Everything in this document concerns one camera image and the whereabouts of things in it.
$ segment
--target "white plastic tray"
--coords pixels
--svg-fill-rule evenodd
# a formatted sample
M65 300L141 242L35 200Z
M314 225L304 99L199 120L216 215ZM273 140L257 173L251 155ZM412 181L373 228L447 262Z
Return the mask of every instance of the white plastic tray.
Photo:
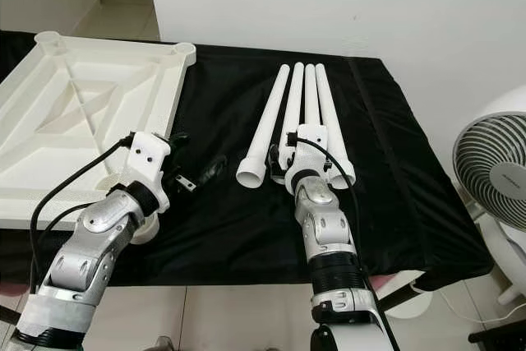
M169 136L196 47L35 36L37 45L0 84L0 229L27 229L40 199L130 131ZM59 193L39 229L118 180L120 149ZM74 215L57 229L73 229Z

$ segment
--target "black cable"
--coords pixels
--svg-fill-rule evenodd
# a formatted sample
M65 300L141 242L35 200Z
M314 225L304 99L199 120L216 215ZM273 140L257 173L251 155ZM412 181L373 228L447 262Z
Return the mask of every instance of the black cable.
M356 230L356 236L354 238L354 242L356 244L356 251L357 251L356 255L358 258L358 265L360 266L360 270L363 271L363 279L365 281L365 285L367 289L369 289L369 291L371 291L372 293L372 297L374 298L376 307L378 308L378 313L380 314L380 318L384 322L384 327L385 327L385 330L387 331L387 335L389 336L390 342L393 345L394 349L399 351L399 346L396 343L395 335L393 334L393 331L391 330L391 327L389 325L389 322L387 321L387 317L385 316L385 313L379 308L378 297L376 296L376 292L371 285L371 281L369 281L369 275L367 274L367 270L365 266L363 266L362 261L360 259L360 255L362 255L361 254L362 244L361 244L361 238L360 238L360 218L359 218L360 212L358 209L358 199L356 197L356 192L354 191L353 184L351 183L351 180L348 177L348 175L345 173L344 168L338 163L336 158L328 150L326 150L322 146L308 139L303 139L301 137L295 137L293 139L295 141L299 141L301 143L310 145L316 148L317 150L319 150L320 152L322 152L323 154L325 154L325 156L333 163L334 166L336 166L336 168L338 169L338 171L341 173L342 177L344 178L345 183L347 184L347 187L349 191L351 192L351 196L353 198L353 204L354 204L354 223L355 223L355 230Z
M31 275L33 278L35 276L40 277L40 261L39 257L37 256L38 252L38 241L36 239L36 231L37 231L37 222L39 220L39 215L44 206L51 200L55 195L57 195L62 189L67 187L70 183L78 179L82 174L86 173L88 170L93 168L95 165L99 164L106 158L108 158L113 152L115 152L119 147L122 146L131 146L133 141L134 133L130 133L128 136L122 138L117 143L112 145L108 150L106 150L104 153L102 153L98 158L95 158L91 162L89 162L86 166L83 168L77 170L74 172L74 174L70 177L68 177L66 180L61 182L58 186L56 186L52 191L50 191L44 198L39 202L39 204L36 206L35 211L33 211L33 215L31 216L30 221L30 244L31 244L31 251L33 253L33 260L35 261L34 268L35 272L33 270L31 271ZM36 289L31 289L31 293L35 293Z
M63 219L66 215L69 215L70 213L72 213L73 211L77 211L77 210L81 210L81 209L85 209L87 206L90 206L92 205L93 203L83 203L81 205L78 205L78 206L73 206L73 207L70 207L69 209L67 209L66 211L63 211L61 214L57 215L57 217L51 221L48 226L46 227L46 229L40 234L39 236L39 240L38 240L38 244L39 246L42 245L44 239L48 236L49 232L55 227L56 224L58 224L58 222ZM36 251L36 256L39 256L39 250L37 249ZM35 269L35 259L31 258L31 272L30 272L30 291L33 293L34 291L36 291L36 285L37 283L39 283L40 281L42 281L41 278L38 278L37 279L37 274L36 274L36 269Z

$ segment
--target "white pvc pipe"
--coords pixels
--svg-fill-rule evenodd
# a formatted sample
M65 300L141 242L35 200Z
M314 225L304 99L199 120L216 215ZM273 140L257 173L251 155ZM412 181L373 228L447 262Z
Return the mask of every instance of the white pvc pipe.
M316 73L312 64L305 67L305 123L320 125Z
M289 71L290 67L288 65L281 65L261 115L260 123L257 125L256 132L252 138L247 156L239 164L236 179L244 187L258 188L265 178L265 158L269 150L272 131L278 117L279 106L281 105L281 98L285 91Z
M294 65L293 78L288 91L287 108L283 119L281 136L279 137L279 166L288 169L288 160L292 158L294 147L287 145L287 134L298 131L299 115L302 107L303 63Z
M354 183L356 181L354 167L349 162L347 157L344 137L342 136L342 131L339 128L335 102L332 100L329 81L327 80L325 68L321 63L316 65L316 82L318 85L318 95L320 96L321 117L323 119L323 124L327 127L327 132L329 134L327 150L344 168L344 171L350 178L351 183ZM345 189L347 187L344 177L334 165L329 170L329 179L332 186L336 189Z

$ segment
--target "white tape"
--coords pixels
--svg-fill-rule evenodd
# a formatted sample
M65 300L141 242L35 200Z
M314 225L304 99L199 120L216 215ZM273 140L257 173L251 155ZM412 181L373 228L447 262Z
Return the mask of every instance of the white tape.
M48 328L86 333L95 307L43 295L30 295L16 328L37 337Z

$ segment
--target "table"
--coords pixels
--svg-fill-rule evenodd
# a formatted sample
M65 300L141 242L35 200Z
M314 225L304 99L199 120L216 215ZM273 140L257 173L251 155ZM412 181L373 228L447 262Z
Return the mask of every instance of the table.
M29 52L32 36L1 32L3 75ZM228 164L198 192L173 199L158 236L123 251L111 285L309 281L293 198L269 179L248 190L234 177L279 65L295 62L325 64L358 178L362 259L368 272L423 270L415 287L431 291L490 271L493 263L482 237L381 60L197 45L197 63L188 69L173 126L173 132L191 136L180 164L194 179L219 155ZM273 141L279 133L277 127ZM336 193L353 221L348 192ZM50 263L68 234L53 232L44 244L45 261ZM29 264L27 231L1 229L2 281L26 282ZM381 306L389 308L414 294L405 287Z

